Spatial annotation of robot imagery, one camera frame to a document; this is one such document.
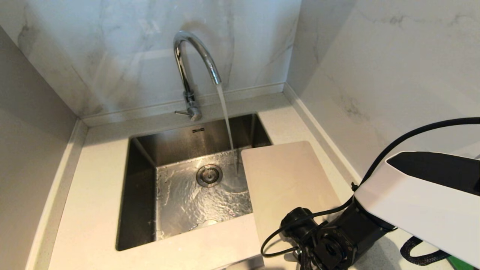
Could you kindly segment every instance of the running water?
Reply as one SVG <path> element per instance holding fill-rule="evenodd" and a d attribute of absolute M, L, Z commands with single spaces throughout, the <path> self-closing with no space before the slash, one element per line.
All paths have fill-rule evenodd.
<path fill-rule="evenodd" d="M 227 105 L 225 104 L 225 97 L 223 96 L 222 85 L 221 84 L 216 85 L 216 90 L 218 92 L 218 96 L 220 97 L 220 103 L 222 103 L 223 116 L 225 117 L 225 122 L 227 123 L 227 131 L 228 131 L 228 138 L 230 140 L 230 147 L 232 148 L 232 151 L 233 151 L 234 148 L 233 148 L 232 132 L 230 131 L 230 122 L 228 121 Z"/>

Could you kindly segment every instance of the cable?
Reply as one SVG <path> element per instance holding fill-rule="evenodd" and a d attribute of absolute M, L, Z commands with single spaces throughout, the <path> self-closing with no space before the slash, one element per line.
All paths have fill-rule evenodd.
<path fill-rule="evenodd" d="M 308 254 L 307 247 L 299 244 L 301 250 L 299 256 L 300 270 L 312 270 L 312 258 Z"/>
<path fill-rule="evenodd" d="M 391 144 L 389 144 L 381 153 L 378 155 L 378 157 L 375 159 L 375 161 L 372 163 L 370 168 L 368 169 L 367 173 L 363 177 L 362 181 L 360 184 L 363 184 L 373 173 L 375 168 L 382 162 L 384 157 L 392 151 L 395 147 L 397 147 L 399 144 L 401 144 L 403 141 L 407 140 L 408 138 L 411 138 L 415 135 L 418 135 L 420 133 L 424 133 L 426 131 L 434 130 L 437 128 L 441 127 L 447 127 L 447 126 L 455 126 L 455 125 L 466 125 L 466 124 L 480 124 L 480 117 L 467 117 L 467 118 L 457 118 L 457 119 L 450 119 L 450 120 L 445 120 L 445 121 L 440 121 L 436 123 L 431 123 L 419 128 L 416 128 L 410 132 L 407 132 L 403 135 L 401 135 L 398 139 L 393 141 Z"/>
<path fill-rule="evenodd" d="M 405 260 L 420 266 L 429 265 L 431 263 L 450 257 L 450 254 L 442 250 L 437 250 L 430 254 L 426 254 L 418 257 L 414 257 L 410 255 L 410 253 L 412 252 L 412 249 L 418 246 L 418 244 L 420 244 L 421 242 L 423 241 L 416 238 L 415 236 L 412 236 L 410 239 L 408 239 L 400 249 L 400 254 L 402 255 L 402 257 L 405 258 Z"/>
<path fill-rule="evenodd" d="M 451 119 L 451 120 L 445 120 L 445 121 L 440 121 L 440 122 L 436 122 L 436 123 L 431 123 L 431 124 L 428 124 L 428 125 L 425 125 L 425 126 L 422 126 L 422 127 L 419 127 L 419 128 L 416 128 L 410 132 L 407 132 L 405 134 L 403 134 L 402 136 L 400 136 L 399 138 L 397 138 L 395 141 L 393 141 L 391 144 L 389 144 L 379 155 L 378 157 L 375 159 L 375 161 L 372 163 L 372 165 L 370 166 L 370 168 L 367 170 L 365 176 L 363 177 L 362 181 L 360 182 L 360 185 L 363 184 L 371 175 L 372 173 L 375 171 L 376 167 L 378 166 L 378 164 L 380 164 L 380 162 L 382 162 L 382 160 L 384 159 L 384 157 L 390 152 L 392 151 L 395 147 L 397 147 L 400 143 L 402 143 L 403 141 L 407 140 L 408 138 L 411 138 L 415 135 L 418 135 L 420 133 L 423 133 L 423 132 L 426 132 L 426 131 L 430 131 L 430 130 L 433 130 L 433 129 L 437 129 L 437 128 L 441 128 L 441 127 L 447 127 L 447 126 L 455 126 L 455 125 L 465 125 L 465 124 L 480 124 L 480 117 L 467 117 L 467 118 L 457 118 L 457 119 Z M 262 244 L 262 247 L 260 248 L 260 253 L 262 254 L 263 257 L 265 258 L 269 258 L 269 257 L 274 257 L 274 256 L 278 256 L 278 255 L 282 255 L 282 254 L 285 254 L 285 253 L 288 253 L 288 252 L 291 252 L 291 251 L 295 251 L 297 250 L 299 247 L 296 246 L 296 247 L 292 247 L 292 248 L 289 248 L 289 249 L 285 249 L 285 250 L 282 250 L 282 251 L 279 251 L 279 252 L 275 252 L 275 253 L 265 253 L 264 252 L 264 248 L 266 246 L 266 244 L 273 238 L 275 237 L 275 235 L 283 232 L 284 230 L 287 230 L 291 227 L 293 227 L 295 224 L 297 223 L 300 223 L 300 222 L 303 222 L 305 220 L 308 220 L 308 219 L 312 219 L 312 218 L 315 218 L 315 217 L 319 217 L 319 216 L 323 216 L 323 215 L 328 215 L 328 214 L 333 214 L 333 213 L 336 213 L 336 212 L 339 212 L 343 209 L 345 209 L 347 206 L 350 205 L 350 203 L 353 201 L 353 196 L 350 197 L 343 205 L 337 207 L 337 208 L 333 208 L 333 209 L 330 209 L 330 210 L 326 210 L 326 211 L 321 211 L 321 212 L 317 212 L 317 213 L 313 213 L 313 214 L 310 214 L 308 216 L 304 216 L 300 219 L 297 219 L 295 221 L 292 221 L 284 226 L 281 226 L 278 230 L 274 231 L 270 236 L 268 236 L 265 241 L 263 242 Z"/>
<path fill-rule="evenodd" d="M 329 215 L 329 214 L 333 214 L 333 213 L 336 213 L 336 212 L 339 212 L 345 208 L 347 208 L 347 206 L 350 205 L 350 203 L 352 202 L 353 200 L 353 197 L 350 197 L 350 199 L 348 199 L 344 204 L 342 204 L 341 206 L 339 207 L 336 207 L 336 208 L 333 208 L 333 209 L 330 209 L 330 210 L 325 210 L 325 211 L 321 211 L 321 212 L 317 212 L 317 213 L 313 213 L 313 214 L 310 214 L 308 216 L 304 216 L 300 219 L 297 219 L 295 221 L 292 221 L 288 224 L 285 224 L 284 226 L 280 227 L 278 230 L 274 231 L 270 236 L 267 237 L 267 239 L 265 239 L 264 243 L 262 244 L 262 247 L 260 248 L 260 253 L 262 254 L 263 257 L 265 258 L 269 258 L 269 257 L 275 257 L 275 256 L 278 256 L 278 255 L 282 255 L 282 254 L 285 254 L 285 253 L 288 253 L 288 252 L 291 252 L 291 251 L 294 251 L 296 250 L 298 247 L 292 247 L 292 248 L 289 248 L 289 249 L 285 249 L 285 250 L 282 250 L 282 251 L 279 251 L 279 252 L 275 252 L 275 253 L 265 253 L 264 252 L 264 248 L 266 246 L 266 244 L 273 238 L 275 237 L 275 235 L 283 232 L 284 230 L 286 229 L 289 229 L 291 228 L 293 225 L 295 225 L 296 223 L 299 223 L 299 222 L 303 222 L 305 220 L 309 220 L 309 219 L 312 219 L 312 218 L 315 218 L 315 217 L 319 217 L 319 216 L 323 216 L 323 215 Z"/>

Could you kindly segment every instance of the sink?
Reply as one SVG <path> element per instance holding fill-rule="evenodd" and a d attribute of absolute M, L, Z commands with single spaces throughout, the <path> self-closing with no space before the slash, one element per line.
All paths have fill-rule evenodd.
<path fill-rule="evenodd" d="M 256 114 L 130 139 L 118 251 L 252 213 L 240 152 L 271 145 Z"/>

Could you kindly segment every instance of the chrome faucet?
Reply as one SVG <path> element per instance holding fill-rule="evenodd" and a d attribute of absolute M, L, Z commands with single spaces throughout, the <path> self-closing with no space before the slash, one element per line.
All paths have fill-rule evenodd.
<path fill-rule="evenodd" d="M 187 41 L 192 44 L 200 54 L 205 66 L 207 66 L 213 83 L 219 85 L 222 83 L 222 80 L 220 79 L 220 74 L 218 74 L 218 70 L 216 69 L 212 56 L 207 51 L 205 45 L 200 41 L 200 39 L 190 32 L 179 31 L 173 39 L 173 50 L 175 52 L 175 59 L 177 60 L 183 87 L 185 88 L 183 96 L 185 97 L 185 103 L 187 104 L 187 111 L 175 111 L 175 113 L 188 115 L 192 121 L 197 121 L 202 117 L 202 112 L 200 111 L 200 105 L 195 99 L 195 94 L 190 86 L 190 82 L 188 81 L 187 71 L 185 70 L 185 66 L 183 65 L 183 60 L 181 58 L 182 51 L 180 46 L 183 41 Z"/>

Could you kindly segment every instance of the countertop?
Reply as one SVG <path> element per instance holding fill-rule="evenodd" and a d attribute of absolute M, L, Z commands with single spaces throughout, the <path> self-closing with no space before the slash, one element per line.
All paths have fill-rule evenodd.
<path fill-rule="evenodd" d="M 351 196 L 349 183 L 283 93 L 228 102 L 227 108 L 230 116 L 258 113 L 273 144 L 310 142 L 340 202 Z M 223 116 L 219 104 L 205 106 L 202 112 L 200 123 Z M 50 270 L 212 270 L 259 254 L 254 214 L 124 251 L 115 249 L 129 138 L 191 124 L 188 117 L 169 113 L 88 131 L 63 211 Z M 352 269 L 452 269 L 445 260 L 427 267 L 406 262 L 399 248 L 409 237 L 400 229 L 388 234 Z M 432 250 L 428 245 L 418 247 L 420 253 Z M 285 262 L 283 267 L 295 268 L 292 262 Z"/>

